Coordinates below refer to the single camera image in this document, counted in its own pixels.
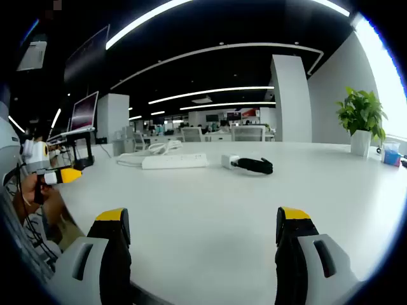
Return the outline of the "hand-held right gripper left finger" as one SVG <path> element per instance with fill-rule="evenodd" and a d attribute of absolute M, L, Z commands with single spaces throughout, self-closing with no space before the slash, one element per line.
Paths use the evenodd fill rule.
<path fill-rule="evenodd" d="M 59 304 L 130 304 L 128 210 L 101 213 L 57 259 L 47 284 Z"/>

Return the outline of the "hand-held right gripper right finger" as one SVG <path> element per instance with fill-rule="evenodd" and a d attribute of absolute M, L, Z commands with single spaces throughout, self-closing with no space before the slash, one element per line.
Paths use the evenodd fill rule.
<path fill-rule="evenodd" d="M 346 304 L 363 286 L 350 258 L 302 210 L 277 210 L 275 304 Z"/>

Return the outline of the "person's left hand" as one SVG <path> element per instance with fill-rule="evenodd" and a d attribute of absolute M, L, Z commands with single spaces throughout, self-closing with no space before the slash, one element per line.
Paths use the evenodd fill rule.
<path fill-rule="evenodd" d="M 44 179 L 38 178 L 36 173 L 26 176 L 20 189 L 27 202 L 37 204 L 42 204 L 55 190 L 52 186 L 45 184 Z"/>

